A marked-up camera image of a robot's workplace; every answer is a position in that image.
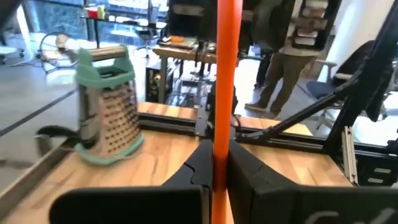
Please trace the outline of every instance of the orange pole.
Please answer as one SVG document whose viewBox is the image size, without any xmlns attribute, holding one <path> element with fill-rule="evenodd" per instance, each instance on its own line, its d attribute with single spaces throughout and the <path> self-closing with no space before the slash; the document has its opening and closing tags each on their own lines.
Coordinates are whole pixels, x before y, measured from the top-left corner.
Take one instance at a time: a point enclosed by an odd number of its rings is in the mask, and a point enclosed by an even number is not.
<svg viewBox="0 0 398 224">
<path fill-rule="evenodd" d="M 243 0 L 218 0 L 212 224 L 226 223 L 226 166 Z"/>
</svg>

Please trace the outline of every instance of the black cable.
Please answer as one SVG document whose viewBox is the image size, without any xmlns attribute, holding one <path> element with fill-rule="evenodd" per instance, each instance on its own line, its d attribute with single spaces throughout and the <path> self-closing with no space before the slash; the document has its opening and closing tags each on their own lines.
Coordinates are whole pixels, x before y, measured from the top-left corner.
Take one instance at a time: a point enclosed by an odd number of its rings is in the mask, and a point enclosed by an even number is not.
<svg viewBox="0 0 398 224">
<path fill-rule="evenodd" d="M 242 123 L 241 123 L 241 120 L 239 120 L 239 115 L 238 114 L 234 114 L 233 117 L 235 118 L 235 121 L 238 124 L 238 133 L 240 134 L 240 136 L 242 136 L 242 134 L 243 134 Z"/>
</svg>

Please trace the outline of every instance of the desk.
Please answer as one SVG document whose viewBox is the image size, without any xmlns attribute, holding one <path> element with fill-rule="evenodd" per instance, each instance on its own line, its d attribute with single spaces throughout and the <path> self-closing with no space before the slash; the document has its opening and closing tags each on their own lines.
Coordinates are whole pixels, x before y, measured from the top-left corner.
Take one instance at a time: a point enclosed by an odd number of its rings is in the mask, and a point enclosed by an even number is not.
<svg viewBox="0 0 398 224">
<path fill-rule="evenodd" d="M 110 21 L 109 19 L 96 19 L 96 18 L 90 18 L 90 17 L 84 17 L 84 16 L 82 18 L 86 19 L 86 20 L 94 21 L 94 33 L 95 33 L 95 41 L 97 43 L 97 48 L 100 47 L 100 35 L 98 33 L 98 21 L 110 22 L 110 23 L 115 23 L 115 24 L 123 24 L 123 25 L 131 25 L 131 26 L 143 27 L 143 28 L 148 28 L 148 29 L 156 29 L 157 31 L 158 30 L 162 31 L 167 26 L 167 23 L 165 23 L 165 22 L 156 22 L 156 27 L 149 27 L 149 23 L 148 23 L 147 19 L 131 20 L 130 18 L 120 17 L 120 16 L 116 17 L 115 21 Z M 122 20 L 123 19 L 127 19 L 127 20 L 120 22 L 120 21 L 117 21 L 119 18 L 122 18 Z"/>
<path fill-rule="evenodd" d="M 195 60 L 196 50 L 179 49 L 175 47 L 161 47 L 155 46 L 152 51 L 159 55 L 161 59 L 160 64 L 160 81 L 159 81 L 159 103 L 165 103 L 165 88 L 166 88 L 166 76 L 167 76 L 167 60 L 169 57 L 177 58 L 181 60 Z M 216 63 L 215 54 L 204 54 L 198 58 L 199 62 L 203 63 Z"/>
<path fill-rule="evenodd" d="M 187 119 L 196 118 L 196 112 L 193 109 L 153 103 L 141 103 L 139 111 Z M 242 125 L 264 128 L 275 122 L 278 121 L 244 118 Z M 310 133 L 302 124 L 296 124 L 292 128 L 294 129 L 290 132 Z M 93 166 L 83 162 L 77 153 L 68 153 L 3 220 L 4 223 L 48 223 L 47 217 L 52 202 L 60 194 L 75 188 L 160 185 L 178 170 L 200 143 L 198 138 L 190 136 L 155 131 L 143 132 L 145 141 L 140 149 L 130 159 L 119 161 L 111 166 Z M 243 146 L 277 172 L 296 183 L 350 186 L 343 173 L 326 155 L 247 144 Z M 230 208 L 227 211 L 228 223 L 233 223 Z"/>
</svg>

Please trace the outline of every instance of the green grater handle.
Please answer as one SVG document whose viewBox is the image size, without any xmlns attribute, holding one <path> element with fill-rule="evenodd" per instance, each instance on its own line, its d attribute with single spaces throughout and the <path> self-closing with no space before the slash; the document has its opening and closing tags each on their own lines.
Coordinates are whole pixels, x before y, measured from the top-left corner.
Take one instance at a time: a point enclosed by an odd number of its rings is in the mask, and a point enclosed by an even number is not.
<svg viewBox="0 0 398 224">
<path fill-rule="evenodd" d="M 119 46 L 119 48 L 120 47 L 123 47 L 125 50 L 124 56 L 116 58 L 111 67 L 94 67 L 94 60 L 90 50 L 80 49 L 78 53 L 78 65 L 76 68 L 76 82 L 92 88 L 112 88 L 133 80 L 135 73 L 129 58 L 127 47 L 123 45 Z M 108 70 L 122 70 L 125 72 L 115 77 L 102 77 L 98 71 L 104 68 Z"/>
</svg>

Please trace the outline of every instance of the box grater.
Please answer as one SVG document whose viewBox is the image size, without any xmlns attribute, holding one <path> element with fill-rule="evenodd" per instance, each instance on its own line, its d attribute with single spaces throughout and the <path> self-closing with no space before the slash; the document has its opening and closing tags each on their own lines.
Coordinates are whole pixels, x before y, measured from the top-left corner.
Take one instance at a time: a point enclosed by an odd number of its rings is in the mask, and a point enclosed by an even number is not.
<svg viewBox="0 0 398 224">
<path fill-rule="evenodd" d="M 112 66 L 93 62 L 114 59 Z M 139 128 L 134 69 L 125 46 L 78 53 L 79 155 L 94 164 L 110 164 L 135 151 L 143 142 Z"/>
</svg>

